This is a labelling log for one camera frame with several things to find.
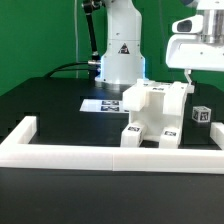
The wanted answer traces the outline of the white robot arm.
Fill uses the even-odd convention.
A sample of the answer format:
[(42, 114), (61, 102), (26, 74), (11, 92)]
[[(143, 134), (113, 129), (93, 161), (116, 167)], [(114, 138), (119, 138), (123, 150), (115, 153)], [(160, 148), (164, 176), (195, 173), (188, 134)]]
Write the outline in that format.
[[(145, 76), (140, 52), (142, 16), (132, 0), (102, 0), (107, 9), (107, 50), (95, 81), (132, 85)], [(224, 0), (181, 0), (196, 14), (172, 24), (166, 64), (170, 68), (224, 71)]]

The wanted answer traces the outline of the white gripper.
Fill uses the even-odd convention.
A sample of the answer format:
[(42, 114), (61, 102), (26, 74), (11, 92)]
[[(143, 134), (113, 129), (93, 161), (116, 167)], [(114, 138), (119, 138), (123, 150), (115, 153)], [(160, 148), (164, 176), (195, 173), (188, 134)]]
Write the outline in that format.
[(192, 85), (191, 70), (224, 71), (224, 44), (207, 44), (198, 35), (175, 34), (166, 51), (169, 68), (184, 69), (184, 76)]

